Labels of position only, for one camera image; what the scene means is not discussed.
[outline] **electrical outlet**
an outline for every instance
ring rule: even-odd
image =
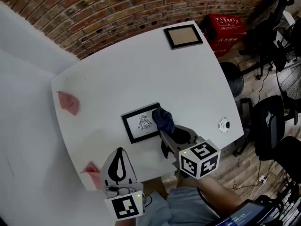
[[[267,181],[267,177],[262,175],[260,178],[259,178],[259,182],[261,182],[262,184],[265,184]]]

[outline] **white round object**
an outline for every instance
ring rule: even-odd
[[[227,133],[231,128],[231,123],[228,118],[224,117],[221,118],[220,122],[218,123],[218,129],[221,133]]]

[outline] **desk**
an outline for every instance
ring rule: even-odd
[[[197,27],[192,21],[174,26],[187,24]],[[164,158],[159,136],[131,144],[121,119],[154,102],[171,112],[175,124],[192,128],[220,149],[243,135],[226,78],[197,30],[204,44],[171,50],[159,28],[107,47],[52,80],[63,139],[87,190],[95,187],[90,176],[80,172],[90,161],[101,168],[118,147],[126,150],[139,182],[175,171],[175,158]],[[61,109],[59,90],[79,99],[77,116]],[[218,128],[223,117],[231,122],[227,133]]]

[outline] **framed drawing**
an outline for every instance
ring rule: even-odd
[[[193,24],[166,28],[164,29],[164,33],[171,49],[203,43],[196,27]]]
[[[155,103],[121,116],[132,144],[159,135],[152,119],[152,112],[158,107],[160,103]]]

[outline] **pink cloth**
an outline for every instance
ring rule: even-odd
[[[85,173],[85,172],[90,175],[96,189],[97,190],[102,189],[101,174],[93,162],[89,162],[88,165],[83,169],[81,173]]]
[[[79,100],[75,96],[65,92],[58,91],[57,93],[61,108],[69,111],[72,115],[77,115],[79,112]]]

